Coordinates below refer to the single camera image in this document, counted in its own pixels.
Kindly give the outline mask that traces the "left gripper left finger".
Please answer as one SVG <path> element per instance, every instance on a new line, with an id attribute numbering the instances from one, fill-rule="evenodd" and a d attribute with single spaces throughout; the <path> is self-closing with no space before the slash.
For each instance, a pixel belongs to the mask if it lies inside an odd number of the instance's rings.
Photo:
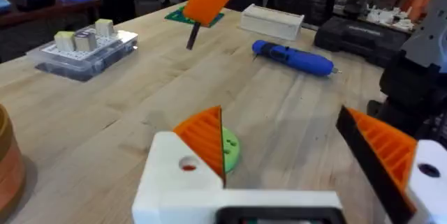
<path id="1" fill-rule="evenodd" d="M 224 188 L 221 107 L 154 135 L 131 211 L 134 223 L 213 223 Z"/>

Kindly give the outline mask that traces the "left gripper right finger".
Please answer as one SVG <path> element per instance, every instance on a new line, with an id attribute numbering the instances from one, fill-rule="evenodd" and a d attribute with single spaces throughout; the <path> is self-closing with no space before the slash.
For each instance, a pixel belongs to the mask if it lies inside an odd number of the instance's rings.
<path id="1" fill-rule="evenodd" d="M 336 128 L 385 213 L 385 223 L 446 224 L 446 148 L 417 140 L 353 108 L 340 108 Z"/>

